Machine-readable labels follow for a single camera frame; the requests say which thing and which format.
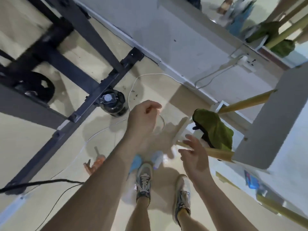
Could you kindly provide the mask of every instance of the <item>gray sneaker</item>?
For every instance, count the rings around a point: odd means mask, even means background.
[[[136,176],[137,197],[145,196],[151,202],[151,180],[153,175],[153,167],[149,163],[144,163],[140,166]]]
[[[177,214],[181,209],[186,209],[187,213],[190,215],[190,184],[189,179],[186,175],[181,174],[175,186],[175,203],[173,207],[173,220],[174,222],[181,226],[179,220],[177,219]]]

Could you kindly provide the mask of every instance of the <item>person's left hand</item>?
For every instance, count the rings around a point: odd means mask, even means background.
[[[156,117],[162,106],[155,101],[147,100],[136,105],[129,113],[126,137],[144,140],[151,135],[156,124]]]

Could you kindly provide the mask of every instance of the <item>white wall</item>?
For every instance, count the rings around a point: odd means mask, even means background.
[[[186,83],[215,71],[243,44],[184,0],[78,1],[113,33],[139,47],[167,73]],[[273,89],[282,70],[260,56],[255,58],[264,68],[256,73],[232,68],[215,78],[203,92],[231,104]],[[207,84],[211,79],[212,76],[202,82]],[[260,108],[242,112],[254,120]]]

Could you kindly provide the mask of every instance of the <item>hand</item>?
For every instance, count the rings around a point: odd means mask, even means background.
[[[193,149],[179,149],[187,177],[194,185],[200,184],[208,179],[211,180],[209,157],[205,148],[195,136],[186,135],[185,137],[187,140],[183,140],[183,143]]]
[[[140,141],[150,136],[161,108],[161,104],[151,100],[136,105],[129,113],[125,135]]]

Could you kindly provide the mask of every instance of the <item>black bottle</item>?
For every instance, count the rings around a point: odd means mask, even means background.
[[[105,91],[99,101],[100,107],[114,117],[123,116],[128,110],[124,94],[117,90]]]

